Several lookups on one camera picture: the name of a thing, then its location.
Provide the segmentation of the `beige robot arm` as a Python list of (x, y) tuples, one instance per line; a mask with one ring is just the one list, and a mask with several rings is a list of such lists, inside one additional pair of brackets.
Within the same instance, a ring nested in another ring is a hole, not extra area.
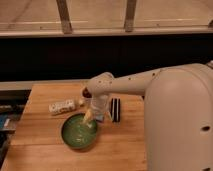
[(105, 72), (87, 83), (90, 110), (111, 93), (144, 98), (148, 171), (213, 171), (213, 68), (185, 64), (114, 77)]

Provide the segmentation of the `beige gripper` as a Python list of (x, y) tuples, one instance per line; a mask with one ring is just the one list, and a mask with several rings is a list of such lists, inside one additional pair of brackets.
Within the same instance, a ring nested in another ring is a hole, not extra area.
[(103, 116), (109, 108), (109, 96), (108, 95), (100, 95), (93, 96), (90, 103), (90, 109), (87, 110), (85, 116), (83, 118), (83, 123), (86, 124), (90, 120), (93, 119), (93, 115)]

